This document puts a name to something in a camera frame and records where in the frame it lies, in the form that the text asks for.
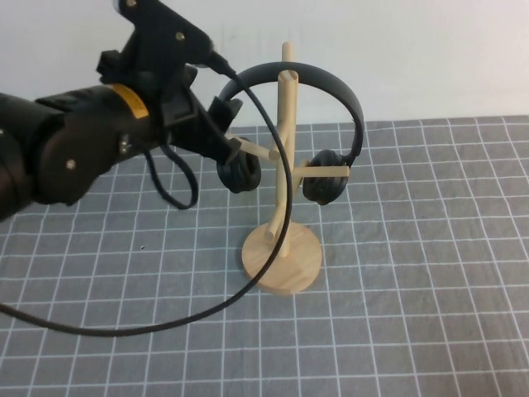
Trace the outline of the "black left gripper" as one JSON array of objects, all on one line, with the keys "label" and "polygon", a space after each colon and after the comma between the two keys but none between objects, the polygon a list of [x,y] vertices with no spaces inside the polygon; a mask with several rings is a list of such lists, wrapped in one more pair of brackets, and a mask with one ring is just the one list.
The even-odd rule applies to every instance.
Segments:
[{"label": "black left gripper", "polygon": [[164,142],[199,154],[221,165],[234,160],[241,144],[226,132],[241,110],[240,99],[215,97],[206,110],[191,91],[198,69],[185,65],[177,69],[162,88],[160,118]]}]

